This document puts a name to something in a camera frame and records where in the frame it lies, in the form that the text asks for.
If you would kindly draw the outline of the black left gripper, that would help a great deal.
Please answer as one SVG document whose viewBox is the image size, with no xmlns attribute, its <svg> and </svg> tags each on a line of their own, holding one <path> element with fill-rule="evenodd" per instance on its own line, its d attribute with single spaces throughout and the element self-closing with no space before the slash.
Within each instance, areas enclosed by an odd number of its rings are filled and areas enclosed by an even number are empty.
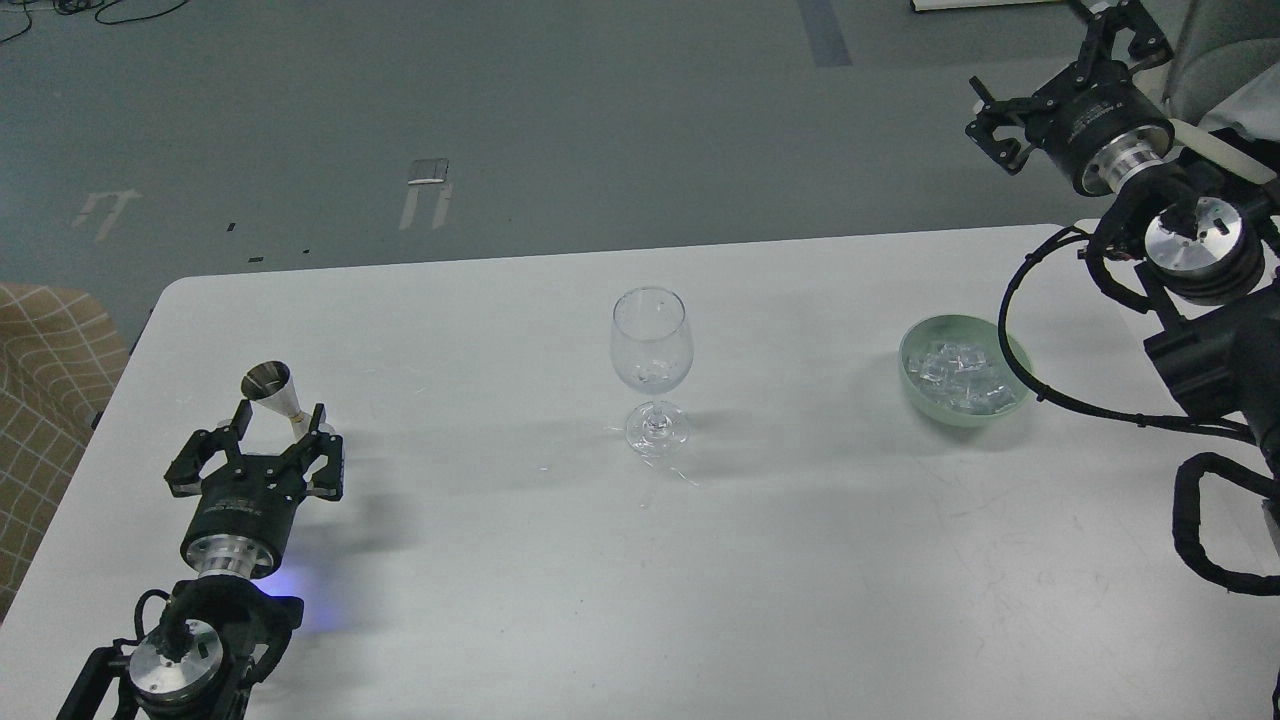
<svg viewBox="0 0 1280 720">
<path fill-rule="evenodd" d="M 229 421 L 195 430 L 164 474 L 173 497 L 198 500 L 180 542 L 180 556 L 198 578 L 270 577 L 282 565 L 303 500 L 344 496 L 344 438 L 325 423 L 324 404 L 298 425 L 283 456 L 243 455 L 252 415 L 242 398 Z M 219 454 L 224 464 L 204 474 Z"/>
</svg>

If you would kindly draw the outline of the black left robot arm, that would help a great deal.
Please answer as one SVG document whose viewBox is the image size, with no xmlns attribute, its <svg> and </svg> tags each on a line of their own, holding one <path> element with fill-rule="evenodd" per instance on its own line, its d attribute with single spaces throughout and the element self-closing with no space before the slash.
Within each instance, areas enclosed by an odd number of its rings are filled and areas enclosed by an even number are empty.
<svg viewBox="0 0 1280 720">
<path fill-rule="evenodd" d="M 251 418 L 242 400 L 227 424 L 196 430 L 172 461 L 172 495 L 198 501 L 180 542 L 195 579 L 154 592 L 164 607 L 150 629 L 145 603 L 134 606 L 134 634 L 90 653 L 59 717 L 92 719 L 115 689 L 116 719 L 242 719 L 282 661 L 305 602 L 259 582 L 280 569 L 300 505 L 342 498 L 346 448 L 323 404 L 279 454 L 242 450 Z"/>
</svg>

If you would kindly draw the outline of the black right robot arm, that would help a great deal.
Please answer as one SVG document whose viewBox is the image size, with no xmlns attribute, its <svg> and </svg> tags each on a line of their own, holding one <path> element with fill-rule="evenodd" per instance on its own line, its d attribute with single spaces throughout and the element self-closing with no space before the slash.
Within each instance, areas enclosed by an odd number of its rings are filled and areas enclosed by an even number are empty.
<svg viewBox="0 0 1280 720">
<path fill-rule="evenodd" d="M 997 99 L 970 81 L 980 102 L 966 136 L 997 165 L 1015 174 L 1039 149 L 1079 195 L 1114 197 L 1093 231 L 1059 231 L 1016 270 L 996 320 L 1000 350 L 1039 401 L 1253 445 L 1267 474 L 1216 454 L 1179 466 L 1172 543 L 1207 582 L 1276 596 L 1275 575 L 1210 560 L 1199 505 L 1201 479 L 1215 474 L 1258 495 L 1277 529 L 1279 287 L 1265 275 L 1265 254 L 1277 251 L 1277 4 L 1193 6 L 1188 59 L 1174 56 L 1139 1 L 1070 8 L 1085 26 L 1080 51 L 1037 91 Z M 1087 404 L 1038 380 L 1015 356 L 1006 329 L 1015 291 L 1036 264 L 1076 240 L 1105 296 L 1158 318 L 1144 350 L 1181 415 Z"/>
</svg>

